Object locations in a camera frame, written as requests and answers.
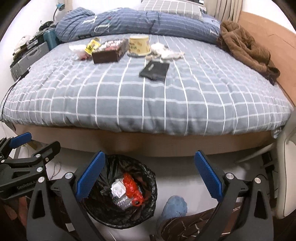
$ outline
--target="wooden bed frame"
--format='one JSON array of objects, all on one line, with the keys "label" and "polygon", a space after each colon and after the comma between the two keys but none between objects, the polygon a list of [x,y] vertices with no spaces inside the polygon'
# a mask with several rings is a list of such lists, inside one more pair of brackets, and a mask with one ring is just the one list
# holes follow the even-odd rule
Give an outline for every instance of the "wooden bed frame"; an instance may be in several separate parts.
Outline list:
[{"label": "wooden bed frame", "polygon": [[[246,28],[257,42],[270,50],[272,61],[281,71],[278,82],[294,105],[296,103],[296,35],[273,21],[247,12],[241,12],[239,24]],[[273,142],[270,131],[240,135],[176,137],[165,134],[115,133],[75,127],[15,125],[16,134],[27,131],[32,133],[36,141],[50,143],[58,140],[64,148],[153,157],[193,156],[197,150],[203,150],[206,154],[226,153]]]}]

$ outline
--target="blue gripper pad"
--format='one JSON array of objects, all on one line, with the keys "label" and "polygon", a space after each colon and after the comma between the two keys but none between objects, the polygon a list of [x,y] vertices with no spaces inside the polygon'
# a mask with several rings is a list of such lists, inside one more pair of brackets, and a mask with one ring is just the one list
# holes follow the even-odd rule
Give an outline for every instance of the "blue gripper pad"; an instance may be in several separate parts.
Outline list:
[{"label": "blue gripper pad", "polygon": [[222,201],[222,183],[200,151],[195,153],[194,163],[211,197],[217,199],[218,202]]},{"label": "blue gripper pad", "polygon": [[83,198],[87,198],[91,189],[93,188],[96,179],[100,175],[102,169],[105,166],[105,154],[101,151],[95,156],[93,161],[86,168],[81,178],[77,182],[76,200],[81,201]]},{"label": "blue gripper pad", "polygon": [[9,147],[12,149],[18,148],[32,140],[32,135],[30,132],[22,134],[20,136],[14,137],[9,143]]}]

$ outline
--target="red plastic bag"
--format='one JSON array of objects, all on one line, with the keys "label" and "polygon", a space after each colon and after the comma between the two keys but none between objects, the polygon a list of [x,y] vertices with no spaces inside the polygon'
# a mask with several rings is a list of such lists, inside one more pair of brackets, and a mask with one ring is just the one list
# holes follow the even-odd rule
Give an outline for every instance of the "red plastic bag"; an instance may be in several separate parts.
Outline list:
[{"label": "red plastic bag", "polygon": [[123,184],[126,187],[126,195],[128,198],[133,198],[132,205],[139,207],[144,202],[142,193],[139,191],[134,179],[128,173],[123,174]]}]

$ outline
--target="brown jacket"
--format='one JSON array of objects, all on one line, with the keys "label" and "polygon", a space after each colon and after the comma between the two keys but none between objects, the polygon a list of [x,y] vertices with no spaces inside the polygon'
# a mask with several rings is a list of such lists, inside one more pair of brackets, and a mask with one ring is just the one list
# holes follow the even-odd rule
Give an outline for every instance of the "brown jacket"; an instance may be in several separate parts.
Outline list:
[{"label": "brown jacket", "polygon": [[221,23],[221,36],[218,39],[218,46],[238,61],[256,70],[272,85],[280,75],[280,71],[270,60],[270,52],[256,43],[251,34],[238,23],[232,21]]}]

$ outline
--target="blue lamp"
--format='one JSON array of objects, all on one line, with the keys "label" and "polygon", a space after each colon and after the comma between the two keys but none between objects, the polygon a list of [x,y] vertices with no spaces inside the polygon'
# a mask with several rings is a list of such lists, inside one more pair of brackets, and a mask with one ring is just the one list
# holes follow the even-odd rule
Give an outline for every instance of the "blue lamp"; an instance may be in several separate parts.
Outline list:
[{"label": "blue lamp", "polygon": [[55,16],[57,10],[62,11],[62,10],[65,9],[65,4],[64,4],[64,3],[58,3],[58,4],[56,5],[56,7],[57,7],[57,9],[54,11],[54,16]]}]

